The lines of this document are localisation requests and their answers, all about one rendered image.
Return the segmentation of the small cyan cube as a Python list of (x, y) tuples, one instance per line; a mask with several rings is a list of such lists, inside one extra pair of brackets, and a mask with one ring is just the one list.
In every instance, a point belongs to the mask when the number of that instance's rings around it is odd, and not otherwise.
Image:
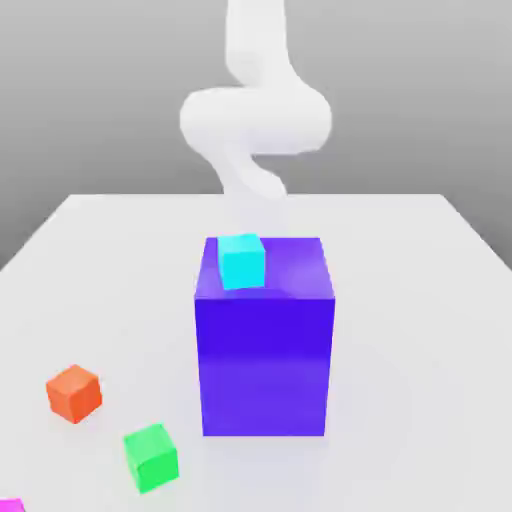
[(260, 288), (265, 284), (265, 248), (257, 234), (217, 238), (218, 268), (225, 290)]

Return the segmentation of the small green cube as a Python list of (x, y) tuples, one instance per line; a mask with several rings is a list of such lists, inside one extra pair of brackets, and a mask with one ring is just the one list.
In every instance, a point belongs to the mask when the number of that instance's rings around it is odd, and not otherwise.
[(177, 448), (163, 424), (152, 424), (125, 435), (123, 447), (129, 471), (141, 494), (179, 477)]

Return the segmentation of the small orange cube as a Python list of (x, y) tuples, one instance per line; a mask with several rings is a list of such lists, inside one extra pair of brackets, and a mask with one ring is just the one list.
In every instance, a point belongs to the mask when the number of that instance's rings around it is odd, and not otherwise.
[(72, 365), (46, 383), (51, 410), (77, 424), (102, 405), (103, 397), (97, 375)]

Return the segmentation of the large purple box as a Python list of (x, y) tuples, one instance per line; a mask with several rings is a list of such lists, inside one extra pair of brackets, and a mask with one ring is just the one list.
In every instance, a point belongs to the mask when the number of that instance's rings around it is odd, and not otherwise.
[(194, 295), (206, 436), (325, 432), (335, 293), (318, 238), (266, 238), (262, 288), (227, 291), (205, 241)]

